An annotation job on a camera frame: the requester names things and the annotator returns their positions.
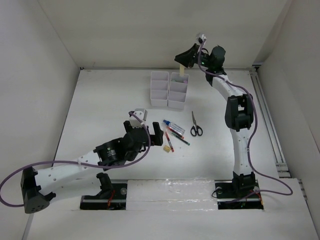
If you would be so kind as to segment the yellow highlighter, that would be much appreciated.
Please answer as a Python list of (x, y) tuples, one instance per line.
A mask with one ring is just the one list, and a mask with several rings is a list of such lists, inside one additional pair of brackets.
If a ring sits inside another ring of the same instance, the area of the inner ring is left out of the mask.
[(183, 77), (184, 74), (185, 74), (185, 67), (182, 64), (180, 64), (179, 65), (179, 76)]

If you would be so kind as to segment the blue cap glue bottle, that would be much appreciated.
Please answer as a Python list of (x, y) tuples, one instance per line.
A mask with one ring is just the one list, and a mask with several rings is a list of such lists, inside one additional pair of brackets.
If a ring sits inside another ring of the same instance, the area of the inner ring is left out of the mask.
[(185, 130), (182, 128), (182, 127), (180, 127), (179, 125), (177, 125), (177, 124), (175, 124), (175, 123), (173, 123), (173, 122), (171, 122), (171, 121), (168, 121), (168, 120), (163, 120), (163, 123), (167, 126), (167, 127), (169, 127), (169, 128), (171, 128), (171, 129), (173, 129), (174, 131), (176, 131), (178, 134), (180, 134), (180, 135), (184, 135), (184, 133), (185, 133)]

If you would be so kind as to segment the black handled scissors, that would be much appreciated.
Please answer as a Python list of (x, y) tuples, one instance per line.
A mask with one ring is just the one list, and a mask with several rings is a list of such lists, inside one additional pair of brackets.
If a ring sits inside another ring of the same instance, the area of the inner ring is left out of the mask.
[(199, 125), (197, 125), (197, 122), (196, 122), (195, 115), (194, 115), (193, 111), (191, 112), (191, 117), (192, 117), (193, 126), (190, 129), (190, 134), (193, 137), (202, 136), (203, 135), (203, 130)]

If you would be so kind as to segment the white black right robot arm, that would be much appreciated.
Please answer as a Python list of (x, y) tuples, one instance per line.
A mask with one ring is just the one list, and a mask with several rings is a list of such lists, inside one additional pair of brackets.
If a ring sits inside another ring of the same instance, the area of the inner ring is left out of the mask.
[(234, 167), (231, 182), (218, 182), (213, 192), (218, 199), (236, 199), (250, 194), (256, 186), (256, 178), (249, 152), (249, 131), (254, 122), (252, 96), (230, 82), (223, 64), (226, 51), (215, 46), (211, 53), (203, 52), (199, 44), (175, 56), (174, 60), (186, 68), (198, 65), (206, 81), (226, 100), (224, 120), (229, 128), (234, 150)]

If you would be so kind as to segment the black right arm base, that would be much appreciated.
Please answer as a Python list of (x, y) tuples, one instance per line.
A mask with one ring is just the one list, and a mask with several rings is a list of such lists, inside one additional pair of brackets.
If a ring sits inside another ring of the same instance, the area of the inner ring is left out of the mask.
[(218, 180), (214, 184), (211, 197), (217, 200), (219, 210), (264, 209), (262, 197), (256, 192), (259, 185), (253, 172), (247, 175), (233, 173), (231, 181)]

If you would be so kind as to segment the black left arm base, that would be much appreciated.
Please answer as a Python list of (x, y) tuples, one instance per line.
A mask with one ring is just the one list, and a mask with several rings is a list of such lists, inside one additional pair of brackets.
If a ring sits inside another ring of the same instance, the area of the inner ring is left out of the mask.
[(95, 195), (83, 195), (79, 208), (86, 211), (126, 210), (128, 181), (112, 181), (107, 173), (98, 173), (96, 178), (99, 180), (100, 191)]

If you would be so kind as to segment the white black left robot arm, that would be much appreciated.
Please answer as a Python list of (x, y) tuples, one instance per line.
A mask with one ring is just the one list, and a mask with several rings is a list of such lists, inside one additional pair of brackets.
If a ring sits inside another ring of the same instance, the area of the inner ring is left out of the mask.
[(154, 134), (146, 126), (132, 127), (125, 121), (126, 134), (97, 146), (88, 154), (76, 161), (64, 162), (61, 165), (35, 170), (29, 166), (22, 171), (21, 192), (26, 214), (33, 214), (48, 207), (57, 194), (55, 190), (68, 181), (83, 177), (90, 170), (107, 171), (133, 162), (139, 153), (146, 152), (151, 146), (163, 144), (164, 132), (158, 122), (153, 122)]

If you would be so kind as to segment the yellow staple box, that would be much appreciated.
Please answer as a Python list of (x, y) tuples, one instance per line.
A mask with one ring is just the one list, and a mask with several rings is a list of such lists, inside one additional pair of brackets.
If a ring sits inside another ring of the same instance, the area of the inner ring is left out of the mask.
[(169, 152), (171, 151), (171, 148), (170, 148), (169, 146), (165, 145), (165, 146), (163, 147), (163, 150), (164, 150), (165, 152), (169, 153)]

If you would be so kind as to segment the pink red pen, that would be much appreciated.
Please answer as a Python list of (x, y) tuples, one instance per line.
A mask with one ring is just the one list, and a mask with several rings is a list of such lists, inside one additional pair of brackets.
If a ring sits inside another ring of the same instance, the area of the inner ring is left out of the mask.
[(167, 133), (166, 128), (164, 129), (164, 135), (165, 135), (165, 138), (166, 138), (166, 140), (167, 140), (167, 142), (168, 142), (168, 145), (169, 145), (169, 147), (170, 147), (171, 152), (174, 152), (175, 150), (174, 150), (174, 148), (173, 148), (172, 142), (171, 142), (171, 140), (170, 140), (170, 138), (169, 138), (169, 135), (168, 135), (168, 133)]

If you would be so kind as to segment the green pen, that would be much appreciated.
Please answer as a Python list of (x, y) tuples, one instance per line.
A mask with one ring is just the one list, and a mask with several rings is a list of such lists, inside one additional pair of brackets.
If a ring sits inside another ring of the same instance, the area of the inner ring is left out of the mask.
[(181, 142), (183, 142), (184, 144), (190, 146), (190, 143), (189, 143), (188, 141), (184, 140), (183, 138), (181, 138), (181, 137), (178, 136), (177, 134), (175, 134), (175, 133), (172, 132), (172, 135), (173, 135), (174, 137), (176, 137), (178, 140), (180, 140)]

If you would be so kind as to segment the white right organizer box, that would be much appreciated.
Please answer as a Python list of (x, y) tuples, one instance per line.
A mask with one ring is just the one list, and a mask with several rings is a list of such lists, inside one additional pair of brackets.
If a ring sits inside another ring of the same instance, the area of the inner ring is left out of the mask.
[[(181, 82), (171, 82), (171, 79), (179, 79)], [(185, 107), (188, 83), (183, 83), (183, 80), (189, 82), (189, 75), (184, 74), (180, 77), (180, 73), (172, 72), (168, 89), (168, 107), (177, 110), (183, 110)]]

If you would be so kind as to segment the white organizer box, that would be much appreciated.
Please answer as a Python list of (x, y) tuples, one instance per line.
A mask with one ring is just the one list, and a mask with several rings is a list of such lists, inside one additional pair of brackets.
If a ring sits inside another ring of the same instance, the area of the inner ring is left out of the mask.
[[(179, 79), (181, 82), (171, 82), (171, 79)], [(189, 82), (189, 75), (184, 74), (180, 77), (180, 73), (172, 72), (168, 89), (168, 107), (177, 110), (183, 110), (185, 107), (188, 83), (183, 83), (183, 80)]]
[(168, 106), (169, 73), (152, 71), (150, 74), (150, 103), (153, 107)]

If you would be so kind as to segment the white left organizer box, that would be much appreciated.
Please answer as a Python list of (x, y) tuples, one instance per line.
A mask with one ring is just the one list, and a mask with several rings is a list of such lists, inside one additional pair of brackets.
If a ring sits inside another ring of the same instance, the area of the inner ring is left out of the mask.
[(150, 103), (153, 107), (168, 106), (169, 73), (152, 71), (150, 74)]

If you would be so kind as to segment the aluminium side rail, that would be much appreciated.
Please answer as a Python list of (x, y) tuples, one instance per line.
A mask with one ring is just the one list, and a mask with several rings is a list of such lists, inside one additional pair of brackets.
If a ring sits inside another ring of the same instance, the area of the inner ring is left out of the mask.
[(261, 110), (263, 122), (266, 126), (268, 136), (271, 142), (275, 157), (275, 166), (278, 172), (278, 175), (281, 179), (290, 179), (291, 173), (289, 171), (288, 165), (286, 163), (285, 156), (282, 151), (282, 147), (276, 133), (276, 129), (269, 111), (269, 107), (263, 92), (263, 88), (259, 79), (258, 69), (260, 65), (253, 65), (249, 70), (251, 81), (255, 90), (256, 98), (258, 101), (259, 108)]

